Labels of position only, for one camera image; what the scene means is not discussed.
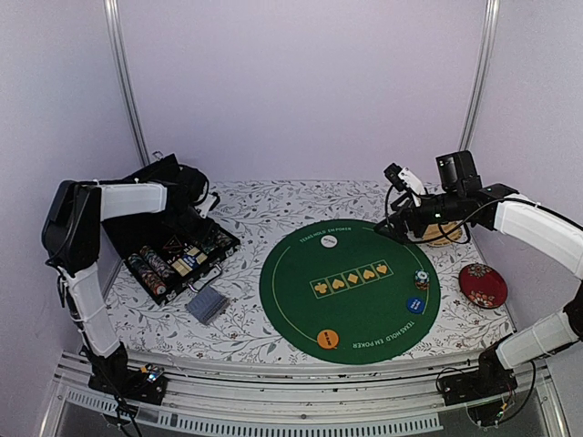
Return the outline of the white dealer button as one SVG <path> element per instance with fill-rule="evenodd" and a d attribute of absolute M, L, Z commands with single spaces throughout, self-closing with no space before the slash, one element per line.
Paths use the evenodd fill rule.
<path fill-rule="evenodd" d="M 323 235 L 321 237 L 321 244 L 327 248 L 331 249 L 334 248 L 338 244 L 338 239 L 334 235 Z"/>

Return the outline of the multicolour poker chip stack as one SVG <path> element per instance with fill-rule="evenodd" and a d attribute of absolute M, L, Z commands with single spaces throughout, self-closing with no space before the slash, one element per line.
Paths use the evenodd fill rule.
<path fill-rule="evenodd" d="M 426 270 L 418 269 L 414 274 L 414 285 L 419 290 L 428 290 L 430 284 L 430 275 Z"/>

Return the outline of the blue small blind button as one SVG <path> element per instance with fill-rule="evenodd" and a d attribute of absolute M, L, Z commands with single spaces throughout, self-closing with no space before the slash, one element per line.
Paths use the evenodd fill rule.
<path fill-rule="evenodd" d="M 406 302 L 406 308 L 413 314 L 423 314 L 425 301 L 418 297 L 409 298 Z"/>

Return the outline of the orange big blind button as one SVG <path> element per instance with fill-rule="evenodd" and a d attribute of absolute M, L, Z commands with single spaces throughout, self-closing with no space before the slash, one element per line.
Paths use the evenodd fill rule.
<path fill-rule="evenodd" d="M 318 333 L 316 340 L 318 345 L 325 350 L 335 349 L 340 342 L 338 333 L 331 329 L 321 330 Z"/>

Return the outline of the grey card stack holder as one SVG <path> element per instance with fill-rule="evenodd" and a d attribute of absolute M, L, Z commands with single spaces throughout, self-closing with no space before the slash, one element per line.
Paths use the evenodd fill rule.
<path fill-rule="evenodd" d="M 216 291 L 213 287 L 207 286 L 192 298 L 186 305 L 186 310 L 198 322 L 203 325 L 208 325 L 228 304 L 229 299 L 227 297 Z"/>

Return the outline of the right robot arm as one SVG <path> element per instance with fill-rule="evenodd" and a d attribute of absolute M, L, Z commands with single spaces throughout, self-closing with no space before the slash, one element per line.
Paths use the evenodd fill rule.
<path fill-rule="evenodd" d="M 401 196 L 385 204 L 375 231 L 402 244 L 422 244 L 428 226 L 454 222 L 479 225 L 514 237 L 582 277 L 582 227 L 504 184 L 484 186 L 472 154 L 459 151 L 436 158 L 442 193 L 429 194 L 408 168 L 395 163 L 384 175 Z M 582 295 L 565 307 L 484 351 L 471 389 L 489 397 L 506 382 L 506 371 L 582 339 Z"/>

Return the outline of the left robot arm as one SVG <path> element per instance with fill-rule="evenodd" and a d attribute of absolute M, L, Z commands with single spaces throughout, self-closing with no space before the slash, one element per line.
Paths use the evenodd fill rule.
<path fill-rule="evenodd" d="M 209 192 L 208 183 L 195 188 L 191 171 L 183 168 L 179 182 L 64 180 L 58 186 L 41 236 L 46 265 L 66 283 L 63 300 L 73 303 L 74 322 L 85 345 L 99 358 L 107 359 L 120 348 L 98 279 L 101 223 L 162 213 L 175 229 L 192 232 L 196 221 L 216 208 L 220 196 Z"/>

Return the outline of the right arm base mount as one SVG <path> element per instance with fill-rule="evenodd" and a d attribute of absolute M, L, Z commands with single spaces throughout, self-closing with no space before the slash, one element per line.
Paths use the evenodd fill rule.
<path fill-rule="evenodd" d="M 438 376 L 436 388 L 445 405 L 450 406 L 509 394 L 517 388 L 517 380 L 512 371 L 494 364 L 480 364 L 474 371 L 453 369 L 451 373 Z"/>

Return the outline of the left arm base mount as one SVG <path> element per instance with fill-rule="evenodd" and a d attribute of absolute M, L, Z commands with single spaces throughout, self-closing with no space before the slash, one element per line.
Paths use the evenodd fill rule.
<path fill-rule="evenodd" d="M 151 363 L 131 370 L 124 361 L 104 360 L 92 364 L 88 387 L 125 400 L 161 405 L 168 379 L 162 367 Z"/>

